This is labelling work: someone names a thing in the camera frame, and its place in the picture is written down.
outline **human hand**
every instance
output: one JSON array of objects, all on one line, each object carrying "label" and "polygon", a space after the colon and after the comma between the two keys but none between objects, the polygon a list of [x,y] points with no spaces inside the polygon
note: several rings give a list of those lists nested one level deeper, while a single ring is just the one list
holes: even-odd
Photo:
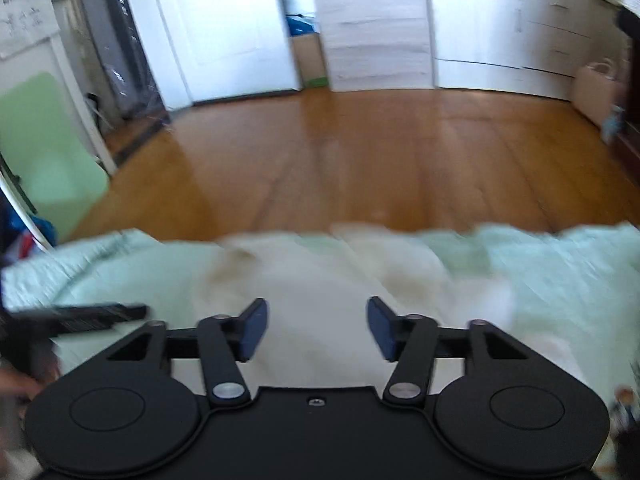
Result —
[{"label": "human hand", "polygon": [[35,379],[12,368],[0,368],[0,396],[19,395],[33,399],[42,391],[43,387]]}]

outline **light green bedsheet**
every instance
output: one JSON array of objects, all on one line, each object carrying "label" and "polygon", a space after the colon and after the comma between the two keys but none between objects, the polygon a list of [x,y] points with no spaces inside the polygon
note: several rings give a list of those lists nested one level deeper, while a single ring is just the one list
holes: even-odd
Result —
[{"label": "light green bedsheet", "polygon": [[[334,240],[290,236],[311,250]],[[508,276],[516,295],[513,335],[543,331],[565,339],[603,399],[617,384],[633,384],[630,363],[640,341],[640,232],[633,226],[553,237],[486,225],[466,235],[436,231],[411,239],[427,244],[453,274]],[[76,242],[5,269],[4,301],[8,308],[140,302],[172,328],[192,326],[194,277],[219,251],[211,243],[160,243],[135,230]],[[133,328],[60,338],[65,368]]]}]

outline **light green board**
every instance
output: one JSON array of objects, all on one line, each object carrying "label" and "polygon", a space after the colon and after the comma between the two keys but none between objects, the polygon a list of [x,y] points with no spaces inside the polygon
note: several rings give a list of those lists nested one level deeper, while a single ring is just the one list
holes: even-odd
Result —
[{"label": "light green board", "polygon": [[41,73],[0,96],[0,151],[64,240],[105,193],[108,177],[73,128],[56,79]]}]

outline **white cabinet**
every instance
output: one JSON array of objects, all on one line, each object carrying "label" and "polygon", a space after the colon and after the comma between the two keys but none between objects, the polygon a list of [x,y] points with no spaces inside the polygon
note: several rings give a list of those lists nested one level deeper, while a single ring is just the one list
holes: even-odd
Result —
[{"label": "white cabinet", "polygon": [[334,91],[432,88],[427,0],[316,0]]},{"label": "white cabinet", "polygon": [[432,0],[438,85],[568,98],[591,0]]},{"label": "white cabinet", "polygon": [[519,0],[431,0],[438,59],[522,65]]}]

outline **metal screw head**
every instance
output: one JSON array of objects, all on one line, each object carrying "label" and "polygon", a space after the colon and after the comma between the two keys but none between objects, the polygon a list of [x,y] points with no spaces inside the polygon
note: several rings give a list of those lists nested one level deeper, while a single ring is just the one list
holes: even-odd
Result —
[{"label": "metal screw head", "polygon": [[219,399],[237,399],[244,394],[244,386],[239,383],[220,383],[213,387],[213,394]]},{"label": "metal screw head", "polygon": [[396,383],[389,388],[389,393],[396,399],[413,399],[420,395],[420,386],[413,383]]}]

